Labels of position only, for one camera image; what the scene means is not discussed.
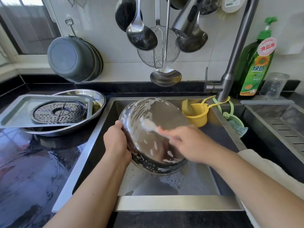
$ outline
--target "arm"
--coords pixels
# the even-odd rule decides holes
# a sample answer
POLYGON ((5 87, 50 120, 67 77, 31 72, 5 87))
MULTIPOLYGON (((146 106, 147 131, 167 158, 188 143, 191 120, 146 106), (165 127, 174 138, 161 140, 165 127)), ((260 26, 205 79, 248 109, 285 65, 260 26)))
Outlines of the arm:
POLYGON ((105 154, 64 207, 44 228, 106 227, 120 184, 131 161, 127 141, 117 121, 104 134, 105 154))
POLYGON ((159 132, 172 136, 170 143, 188 160, 205 163, 215 169, 261 227, 303 227, 304 201, 237 153, 215 143, 194 127, 166 131, 159 128, 159 132))

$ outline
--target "green dish soap bottle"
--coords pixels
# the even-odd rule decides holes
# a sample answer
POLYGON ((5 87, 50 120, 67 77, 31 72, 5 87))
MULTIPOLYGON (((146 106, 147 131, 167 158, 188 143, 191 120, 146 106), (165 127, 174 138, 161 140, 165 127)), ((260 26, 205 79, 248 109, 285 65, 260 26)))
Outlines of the green dish soap bottle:
POLYGON ((276 22, 276 17, 266 18, 266 29, 261 31, 257 41, 244 47, 235 69, 234 83, 231 96, 236 99, 253 98, 271 64, 273 53, 277 45, 271 37, 270 24, 276 22))

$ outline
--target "dish towel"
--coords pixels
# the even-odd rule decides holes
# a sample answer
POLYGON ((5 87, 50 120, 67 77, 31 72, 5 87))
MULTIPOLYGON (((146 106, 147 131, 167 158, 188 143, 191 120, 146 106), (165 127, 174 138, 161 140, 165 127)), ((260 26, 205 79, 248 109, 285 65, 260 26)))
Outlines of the dish towel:
MULTIPOLYGON (((256 152, 254 152, 252 149, 246 149, 246 150, 240 151, 238 154, 243 159, 248 161, 251 165, 258 168, 264 174, 267 174, 273 180, 277 181, 282 186, 289 189, 295 195, 297 195, 298 197, 300 197, 304 200, 304 184, 298 182, 293 177, 289 176, 277 164, 273 163, 272 161, 270 161, 268 159, 262 158, 256 152)), ((258 225, 256 220, 253 218, 252 214, 245 207, 243 202, 242 202, 242 204, 246 210, 247 216, 248 216, 250 222, 252 223, 253 227, 260 228, 260 226, 258 225)))

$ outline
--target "person's right hand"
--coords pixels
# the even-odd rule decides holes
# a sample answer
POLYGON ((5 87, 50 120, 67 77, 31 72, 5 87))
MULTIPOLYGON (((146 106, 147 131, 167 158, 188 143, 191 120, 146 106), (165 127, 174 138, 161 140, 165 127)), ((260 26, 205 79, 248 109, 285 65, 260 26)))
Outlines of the person's right hand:
POLYGON ((192 162, 211 165, 218 153, 225 149, 195 126, 180 126, 172 130, 158 127, 158 131, 171 136, 170 144, 177 147, 180 153, 192 162))

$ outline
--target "yellow sink strainer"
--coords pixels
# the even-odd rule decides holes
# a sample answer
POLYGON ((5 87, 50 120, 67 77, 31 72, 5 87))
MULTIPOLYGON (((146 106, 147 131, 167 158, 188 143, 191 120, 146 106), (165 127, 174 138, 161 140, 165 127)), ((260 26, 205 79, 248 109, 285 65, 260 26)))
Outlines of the yellow sink strainer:
POLYGON ((195 114, 196 116, 186 116, 186 118, 188 118, 188 120, 195 126, 197 127, 201 127, 201 126, 204 126, 206 123, 207 123, 207 113, 209 111, 209 108, 215 106, 215 105, 219 105, 219 104, 222 104, 222 103, 225 103, 227 101, 230 100, 230 97, 228 97, 228 99, 224 102, 221 102, 221 103, 215 103, 215 104, 211 104, 208 106, 207 103, 205 103, 206 100, 210 99, 210 98, 213 98, 215 97, 214 96, 211 96, 211 97, 208 97, 208 98, 205 98, 202 103, 194 103, 194 104, 191 104, 191 106, 193 107, 194 111, 195 111, 195 114))

